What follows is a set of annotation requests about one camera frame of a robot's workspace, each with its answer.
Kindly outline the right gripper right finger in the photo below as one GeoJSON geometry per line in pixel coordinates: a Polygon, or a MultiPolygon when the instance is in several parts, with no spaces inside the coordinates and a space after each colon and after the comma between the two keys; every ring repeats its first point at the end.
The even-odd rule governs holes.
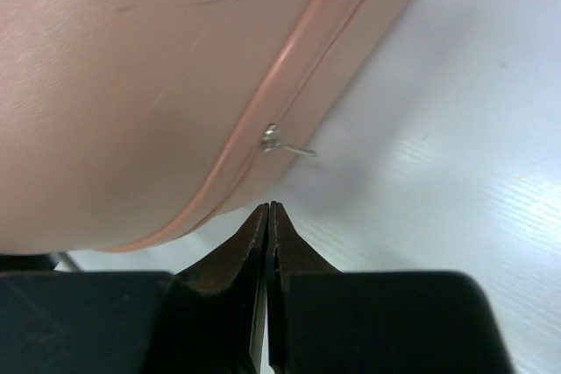
{"type": "Polygon", "coordinates": [[[270,204],[266,231],[269,363],[276,373],[335,373],[340,272],[298,234],[279,202],[270,204]]]}

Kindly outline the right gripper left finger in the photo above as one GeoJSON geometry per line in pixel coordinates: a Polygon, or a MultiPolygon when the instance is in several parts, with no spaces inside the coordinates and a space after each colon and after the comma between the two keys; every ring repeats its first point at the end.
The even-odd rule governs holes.
{"type": "Polygon", "coordinates": [[[268,206],[256,207],[238,231],[180,272],[180,356],[189,373],[258,373],[265,333],[264,261],[268,206]]]}

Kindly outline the pink hard-shell suitcase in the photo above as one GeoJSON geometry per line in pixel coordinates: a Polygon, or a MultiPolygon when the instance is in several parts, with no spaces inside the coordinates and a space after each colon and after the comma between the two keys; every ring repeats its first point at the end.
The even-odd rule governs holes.
{"type": "Polygon", "coordinates": [[[1,252],[173,241],[270,188],[410,0],[1,0],[1,252]]]}

